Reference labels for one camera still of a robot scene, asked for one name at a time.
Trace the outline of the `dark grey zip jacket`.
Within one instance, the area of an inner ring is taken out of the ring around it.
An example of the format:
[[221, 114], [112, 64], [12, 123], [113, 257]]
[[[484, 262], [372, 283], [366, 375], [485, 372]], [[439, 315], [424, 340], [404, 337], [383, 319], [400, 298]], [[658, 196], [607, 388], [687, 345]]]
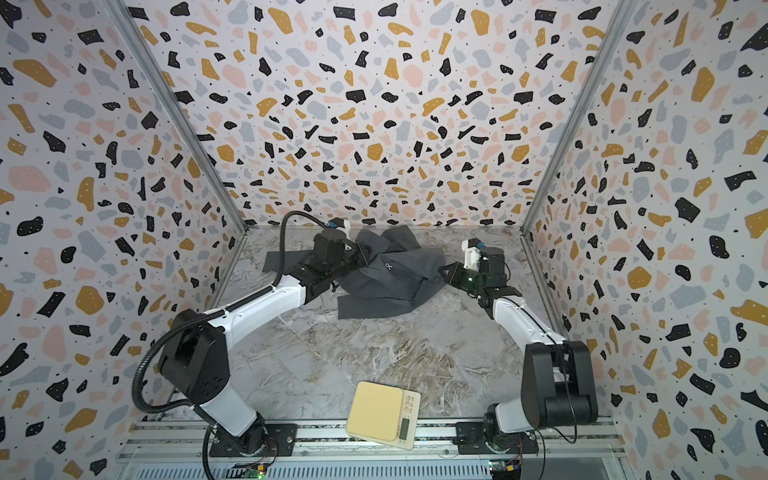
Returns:
[[422, 246], [407, 226], [380, 234], [364, 229], [349, 238], [359, 248], [360, 268], [334, 281], [312, 279], [305, 263], [313, 246], [287, 252], [285, 234], [280, 231], [279, 250], [267, 256], [265, 269], [275, 271], [276, 278], [266, 291], [292, 296], [289, 310], [339, 288], [340, 319], [389, 318], [412, 312], [445, 286], [439, 271], [446, 265], [443, 250]]

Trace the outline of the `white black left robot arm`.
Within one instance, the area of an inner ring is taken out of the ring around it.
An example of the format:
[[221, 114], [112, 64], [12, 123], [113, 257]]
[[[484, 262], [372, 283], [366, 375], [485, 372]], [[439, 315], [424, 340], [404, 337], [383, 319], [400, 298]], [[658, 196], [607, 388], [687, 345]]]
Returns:
[[265, 421], [230, 380], [230, 351], [264, 324], [333, 289], [371, 257], [369, 247], [341, 229], [322, 230], [310, 253], [285, 265], [276, 284], [207, 313], [179, 314], [162, 346], [159, 372], [216, 429], [220, 442], [241, 455], [260, 452], [267, 443]]

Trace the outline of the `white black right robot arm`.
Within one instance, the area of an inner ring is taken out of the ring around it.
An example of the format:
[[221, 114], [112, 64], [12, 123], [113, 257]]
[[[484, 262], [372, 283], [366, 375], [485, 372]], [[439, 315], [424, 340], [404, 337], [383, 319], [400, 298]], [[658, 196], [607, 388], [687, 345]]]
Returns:
[[574, 443], [578, 427], [598, 418], [590, 351], [554, 331], [508, 284], [504, 251], [472, 238], [462, 243], [464, 260], [440, 269], [444, 281], [477, 300], [524, 354], [521, 387], [516, 399], [491, 405], [483, 420], [483, 436], [493, 450], [506, 451], [515, 435], [571, 426], [563, 438]]

